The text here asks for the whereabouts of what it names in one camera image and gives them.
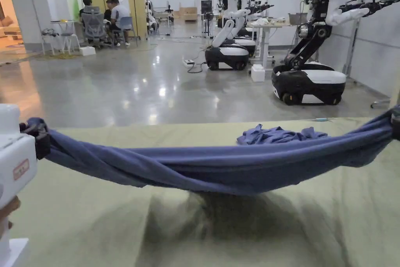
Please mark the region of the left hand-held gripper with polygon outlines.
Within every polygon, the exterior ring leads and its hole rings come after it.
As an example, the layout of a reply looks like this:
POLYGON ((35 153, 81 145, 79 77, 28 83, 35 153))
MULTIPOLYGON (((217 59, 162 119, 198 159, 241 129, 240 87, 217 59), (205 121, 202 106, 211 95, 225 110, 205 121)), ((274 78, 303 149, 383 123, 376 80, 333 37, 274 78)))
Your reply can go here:
MULTIPOLYGON (((50 153, 50 137, 44 122, 20 123, 17 105, 0 105, 0 208, 18 196, 36 176, 37 162, 50 153)), ((0 238, 0 265, 16 267, 28 238, 11 239, 6 229, 0 238)))

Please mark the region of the person's left hand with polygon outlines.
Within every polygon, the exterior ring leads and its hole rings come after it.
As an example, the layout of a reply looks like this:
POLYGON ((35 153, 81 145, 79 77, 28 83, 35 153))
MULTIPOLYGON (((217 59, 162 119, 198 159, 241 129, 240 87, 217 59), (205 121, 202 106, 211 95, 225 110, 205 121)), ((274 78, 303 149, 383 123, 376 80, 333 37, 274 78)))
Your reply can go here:
POLYGON ((11 213, 16 211, 21 206, 21 201, 18 196, 15 196, 10 203, 6 204, 0 209, 0 237, 4 235, 6 229, 9 230, 13 228, 14 223, 9 220, 11 213))

